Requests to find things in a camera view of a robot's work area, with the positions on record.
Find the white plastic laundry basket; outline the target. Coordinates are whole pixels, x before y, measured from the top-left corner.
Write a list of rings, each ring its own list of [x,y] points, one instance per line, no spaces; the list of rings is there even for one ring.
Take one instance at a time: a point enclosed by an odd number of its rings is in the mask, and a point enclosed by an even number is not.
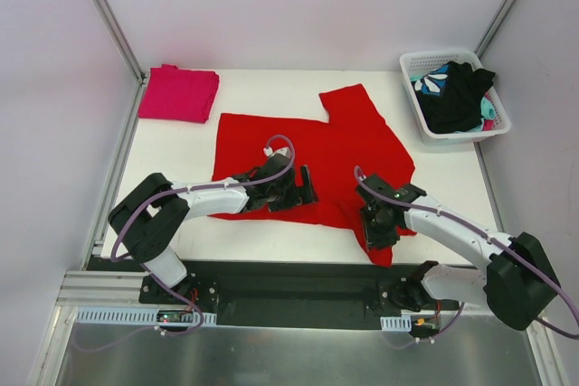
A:
[[[424,144],[479,142],[511,129],[494,89],[496,73],[484,69],[474,52],[410,52],[399,63]]]

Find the red t shirt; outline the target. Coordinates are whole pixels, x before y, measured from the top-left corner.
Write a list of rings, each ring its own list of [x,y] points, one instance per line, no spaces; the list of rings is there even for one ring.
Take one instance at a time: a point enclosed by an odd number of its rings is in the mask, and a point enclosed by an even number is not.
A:
[[[222,220],[277,220],[349,229],[360,246],[365,234],[356,193],[355,166],[378,174],[394,188],[411,182],[415,165],[361,84],[320,94],[326,122],[301,118],[268,118],[223,113],[214,158],[215,181],[261,165],[268,139],[273,149],[288,137],[297,152],[296,164],[310,171],[318,202],[289,211],[259,210],[244,215],[220,214]]]

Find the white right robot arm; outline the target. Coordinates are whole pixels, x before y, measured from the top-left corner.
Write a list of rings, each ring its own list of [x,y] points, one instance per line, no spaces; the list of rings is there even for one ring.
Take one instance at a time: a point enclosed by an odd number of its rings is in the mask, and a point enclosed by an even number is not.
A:
[[[354,171],[363,199],[365,246],[369,252],[392,247],[401,230],[439,242],[469,262],[457,268],[423,262],[388,291],[399,308],[418,312],[439,300],[482,306],[504,325],[527,329],[556,297],[560,284],[540,241],[522,232],[492,231],[459,216],[423,189],[406,184],[394,189],[378,174]]]

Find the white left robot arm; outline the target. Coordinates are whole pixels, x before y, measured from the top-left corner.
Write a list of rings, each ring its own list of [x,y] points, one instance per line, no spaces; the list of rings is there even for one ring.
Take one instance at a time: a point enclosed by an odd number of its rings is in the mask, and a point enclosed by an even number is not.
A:
[[[159,280],[170,303],[195,299],[192,275],[170,247],[187,220],[215,214],[282,212],[318,202],[308,167],[296,167],[285,147],[250,171],[208,184],[170,182],[163,174],[146,177],[108,215],[117,245]]]

